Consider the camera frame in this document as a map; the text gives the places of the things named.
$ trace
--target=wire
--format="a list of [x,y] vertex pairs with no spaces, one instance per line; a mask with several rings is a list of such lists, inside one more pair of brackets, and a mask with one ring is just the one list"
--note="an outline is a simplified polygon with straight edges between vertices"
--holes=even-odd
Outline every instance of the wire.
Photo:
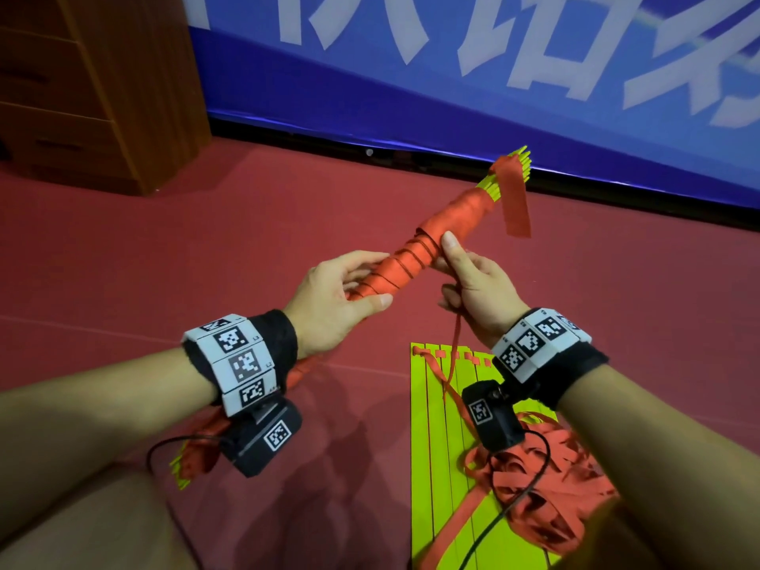
[[[145,468],[148,472],[150,472],[150,475],[155,477],[155,472],[153,471],[153,454],[156,450],[163,448],[166,445],[174,444],[175,442],[182,442],[187,440],[215,440],[220,444],[224,442],[224,439],[219,438],[218,436],[206,436],[203,434],[175,436],[174,438],[161,440],[160,442],[157,442],[151,446],[150,450],[148,450],[147,454],[145,455]],[[188,552],[190,552],[190,556],[195,563],[195,566],[198,568],[198,570],[203,570],[203,562],[201,561],[201,556],[198,554],[195,546],[193,546],[192,541],[190,540],[190,536],[188,536],[185,532],[185,528],[183,528],[182,524],[180,524],[174,509],[168,501],[166,502],[166,509],[169,511],[169,517],[171,517],[172,522],[174,522],[174,527],[176,527],[179,537],[182,538],[182,541],[185,543],[185,547],[188,549]]]
[[496,527],[497,524],[499,524],[499,521],[507,516],[507,513],[512,509],[512,506],[518,503],[518,501],[526,496],[533,488],[535,488],[538,481],[543,476],[543,473],[546,472],[546,468],[549,467],[549,462],[552,460],[552,451],[549,449],[549,441],[544,437],[543,434],[540,432],[534,431],[534,430],[527,430],[526,432],[530,434],[535,434],[539,438],[541,438],[546,445],[546,458],[543,461],[543,465],[541,466],[541,469],[536,472],[536,475],[533,477],[533,479],[530,481],[530,483],[523,488],[520,493],[512,498],[509,502],[504,504],[504,508],[502,511],[499,512],[499,515],[496,516],[493,520],[491,520],[491,523],[486,526],[486,529],[483,530],[483,532],[480,533],[480,536],[478,536],[475,541],[473,542],[473,545],[470,546],[470,549],[467,551],[467,556],[464,556],[464,561],[459,566],[459,570],[464,570],[467,567],[467,563],[470,562],[470,558],[472,558],[473,554],[475,554],[475,550],[478,546],[480,546],[480,543],[483,542],[483,540],[488,536],[489,532]]

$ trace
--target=person's left hand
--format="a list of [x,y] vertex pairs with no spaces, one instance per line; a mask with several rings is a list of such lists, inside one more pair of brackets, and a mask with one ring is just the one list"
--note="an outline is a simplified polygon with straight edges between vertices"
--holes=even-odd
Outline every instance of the person's left hand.
[[298,336],[298,359],[335,348],[367,316],[382,312],[393,296],[367,296],[355,302],[345,291],[372,271],[372,266],[387,258],[385,252],[356,250],[322,262],[309,273],[283,312]]

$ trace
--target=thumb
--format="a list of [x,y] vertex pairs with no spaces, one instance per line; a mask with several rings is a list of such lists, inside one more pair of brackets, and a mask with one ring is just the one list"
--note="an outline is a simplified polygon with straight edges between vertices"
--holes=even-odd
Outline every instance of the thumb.
[[448,262],[457,273],[459,281],[463,286],[472,286],[475,284],[480,271],[475,267],[473,261],[467,255],[467,252],[459,244],[456,236],[451,232],[444,233],[441,238],[441,245],[443,246],[443,252],[448,258]]
[[349,302],[354,317],[354,324],[360,323],[366,317],[382,312],[391,305],[391,302],[393,302],[391,294],[367,296],[356,300],[356,302]]

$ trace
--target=red mat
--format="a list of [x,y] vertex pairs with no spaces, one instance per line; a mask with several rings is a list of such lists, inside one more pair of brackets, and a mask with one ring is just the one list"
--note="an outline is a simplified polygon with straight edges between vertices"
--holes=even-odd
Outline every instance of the red mat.
[[[226,140],[148,199],[0,168],[0,388],[284,306],[309,267],[393,251],[465,185]],[[587,328],[622,372],[760,451],[760,236],[537,194],[528,203],[532,240],[506,239],[493,213],[467,245],[499,261],[526,302]],[[223,464],[172,493],[210,570],[404,567],[408,345],[450,341],[453,318],[435,306],[443,281],[423,273],[293,392],[303,429],[263,476]]]

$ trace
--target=black baseboard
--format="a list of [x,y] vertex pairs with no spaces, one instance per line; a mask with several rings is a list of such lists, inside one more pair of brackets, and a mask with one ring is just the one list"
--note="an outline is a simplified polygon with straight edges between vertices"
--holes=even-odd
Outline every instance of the black baseboard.
[[[483,179],[490,166],[487,162],[455,156],[405,150],[367,149],[362,146],[353,146],[298,133],[270,130],[248,123],[228,122],[215,118],[210,118],[209,121],[211,133],[214,136],[264,143],[320,156],[330,156],[352,162],[380,165],[404,171],[416,171],[476,183]],[[760,210],[665,194],[642,188],[632,188],[604,181],[558,175],[550,171],[532,171],[530,180],[527,182],[527,190],[760,232]]]

